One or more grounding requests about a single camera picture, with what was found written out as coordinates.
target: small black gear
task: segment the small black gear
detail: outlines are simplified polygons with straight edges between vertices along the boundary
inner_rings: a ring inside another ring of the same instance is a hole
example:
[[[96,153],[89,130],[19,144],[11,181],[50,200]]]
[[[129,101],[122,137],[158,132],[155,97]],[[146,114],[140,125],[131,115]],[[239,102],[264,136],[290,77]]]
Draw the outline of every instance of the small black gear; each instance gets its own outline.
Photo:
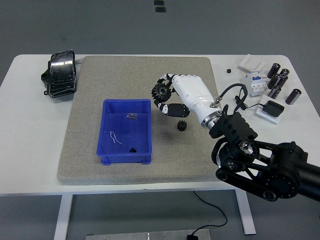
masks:
[[[187,129],[187,122],[186,121],[178,121],[178,125],[177,125],[177,128],[180,132],[183,132]]]
[[[157,83],[151,91],[154,100],[164,103],[171,97],[171,89],[165,83]]]

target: gray felt mat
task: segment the gray felt mat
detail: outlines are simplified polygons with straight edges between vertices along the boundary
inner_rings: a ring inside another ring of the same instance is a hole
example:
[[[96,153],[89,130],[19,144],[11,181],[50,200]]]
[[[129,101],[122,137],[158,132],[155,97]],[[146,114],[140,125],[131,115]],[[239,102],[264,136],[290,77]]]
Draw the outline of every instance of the gray felt mat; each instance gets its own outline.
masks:
[[[101,164],[96,155],[105,99],[151,99],[151,90],[166,73],[202,78],[218,96],[210,60],[206,57],[87,56],[74,94],[57,177],[65,185],[118,185],[217,181],[211,160],[217,142],[202,128],[195,113],[187,129],[177,130],[181,118],[163,115],[153,104],[151,164]],[[168,103],[181,103],[173,93]]]

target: power cord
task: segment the power cord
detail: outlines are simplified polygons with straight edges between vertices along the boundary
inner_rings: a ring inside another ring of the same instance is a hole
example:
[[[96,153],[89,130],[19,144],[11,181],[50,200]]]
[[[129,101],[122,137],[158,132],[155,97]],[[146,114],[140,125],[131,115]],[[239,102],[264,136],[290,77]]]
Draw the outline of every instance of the power cord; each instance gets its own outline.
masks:
[[[244,103],[244,101],[242,101],[243,98],[240,98],[240,95],[241,95],[241,91],[243,89],[241,88],[240,89],[240,92],[239,92],[239,95],[238,96],[235,96],[234,99],[235,99],[235,103],[237,104],[237,106],[239,105],[239,107],[244,111],[246,109],[249,109],[249,108],[252,108],[254,106],[257,106],[257,105],[260,105],[262,107],[265,107],[265,105],[263,105],[262,103],[257,103],[257,104],[254,104],[252,106],[248,106],[247,104]]]
[[[187,236],[187,239],[198,239],[198,237],[195,238],[195,237],[192,237],[192,236],[194,236],[194,234],[195,234],[198,230],[200,230],[200,229],[204,229],[204,228],[206,228],[206,227],[222,227],[222,226],[224,226],[224,225],[226,225],[226,224],[228,223],[228,218],[227,218],[226,214],[224,213],[224,211],[221,210],[221,208],[219,208],[218,206],[213,205],[213,204],[211,204],[211,203],[209,203],[209,202],[206,202],[206,201],[203,200],[201,197],[199,197],[199,196],[196,194],[195,191],[193,191],[193,193],[194,193],[194,195],[196,195],[196,197],[197,197],[198,199],[200,199],[201,202],[203,202],[203,203],[205,203],[205,204],[207,204],[207,205],[210,205],[211,207],[214,207],[214,208],[218,209],[218,210],[222,213],[222,215],[225,217],[225,223],[223,223],[223,224],[221,224],[221,225],[208,224],[208,225],[203,225],[203,226],[201,226],[201,227],[198,227],[196,230],[193,231],[193,233],[192,233],[191,235],[188,235],[188,236],[191,236],[191,237],[188,238],[188,236]]]
[[[235,99],[235,103],[236,103],[236,104],[238,104],[238,103],[240,102],[240,100],[241,100],[239,96],[235,96],[234,99]],[[242,110],[246,110],[246,109],[252,108],[252,107],[257,106],[257,105],[260,105],[260,106],[262,106],[262,107],[265,106],[265,105],[263,105],[262,103],[257,103],[257,104],[254,104],[254,105],[252,105],[252,106],[248,106],[247,104],[245,104],[245,103],[243,102],[243,103],[240,104],[240,108],[241,108]]]

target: black cable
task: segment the black cable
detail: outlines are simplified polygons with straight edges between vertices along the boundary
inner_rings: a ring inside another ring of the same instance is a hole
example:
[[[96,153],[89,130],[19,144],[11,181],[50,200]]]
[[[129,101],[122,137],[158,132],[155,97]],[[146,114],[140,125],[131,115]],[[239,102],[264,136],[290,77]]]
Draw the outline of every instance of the black cable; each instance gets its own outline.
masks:
[[[228,86],[222,93],[221,95],[219,96],[220,98],[222,98],[230,89],[234,88],[234,87],[241,87],[241,90],[243,90],[243,93],[244,93],[244,96],[240,99],[239,103],[236,105],[236,107],[234,108],[233,110],[233,113],[235,113],[239,108],[240,106],[244,103],[246,97],[248,96],[248,90],[247,90],[247,87],[246,85],[242,84],[242,83],[234,83],[230,86]]]
[[[226,225],[226,224],[228,223],[228,218],[227,218],[226,214],[224,213],[224,211],[221,210],[221,208],[219,208],[218,206],[213,205],[213,204],[211,204],[211,203],[209,203],[209,202],[206,202],[206,201],[203,200],[201,197],[199,197],[199,196],[196,194],[195,191],[193,191],[193,193],[194,193],[194,195],[196,195],[196,197],[197,197],[198,199],[201,200],[201,202],[203,202],[203,203],[205,203],[205,204],[208,204],[208,205],[210,205],[211,207],[214,207],[214,208],[218,209],[218,210],[223,214],[223,216],[225,217],[225,223],[223,223],[223,224],[221,224],[221,225],[208,224],[208,225],[204,225],[204,226],[198,227],[196,230],[193,231],[193,233],[191,234],[192,236],[193,236],[198,230],[200,230],[200,229],[203,229],[203,228],[206,228],[206,227],[222,227],[222,226],[224,226],[224,225]]]
[[[236,102],[237,104],[239,104],[239,103],[240,103],[240,100],[241,100],[241,99],[240,99],[241,91],[242,91],[242,88],[240,89],[239,95],[234,97],[235,102]],[[252,108],[252,107],[257,106],[257,105],[260,105],[260,106],[262,106],[262,107],[265,106],[265,105],[263,105],[262,103],[257,103],[257,104],[254,104],[254,105],[252,105],[252,106],[248,106],[247,104],[245,104],[245,103],[243,102],[243,103],[240,105],[240,108],[241,108],[242,110],[246,110],[246,109]]]

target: white table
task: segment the white table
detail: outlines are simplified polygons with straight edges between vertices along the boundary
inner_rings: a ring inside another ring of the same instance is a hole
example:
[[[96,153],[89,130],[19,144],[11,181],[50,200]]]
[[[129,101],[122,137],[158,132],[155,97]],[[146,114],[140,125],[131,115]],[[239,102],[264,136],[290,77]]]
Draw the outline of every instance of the white table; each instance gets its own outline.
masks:
[[[74,194],[235,190],[244,233],[256,233],[246,193],[221,181],[62,185],[57,180],[57,169],[73,96],[57,99],[44,97],[45,88],[40,75],[47,69],[50,56],[50,54],[17,56],[0,87],[0,196],[62,195],[54,239],[63,239],[67,233]],[[85,56],[76,55],[75,58],[77,60]],[[199,57],[210,59],[219,93],[229,85],[239,83],[246,72],[238,67],[244,55],[199,55]],[[255,108],[240,111],[242,116],[258,133],[257,140],[276,144],[296,141],[305,152],[309,153],[308,162],[320,166],[317,158],[320,118],[289,59],[282,55],[256,57],[267,63],[263,68],[266,74],[275,62],[290,70],[286,87],[277,100],[284,103],[294,88],[300,89],[302,95],[294,105],[285,105],[281,123],[278,125],[256,115]],[[78,73],[80,66],[79,64],[76,66]],[[234,96],[237,94],[239,94],[237,88],[229,91],[223,97],[222,105],[234,106]],[[245,102],[250,106],[259,101],[259,97],[248,97]]]

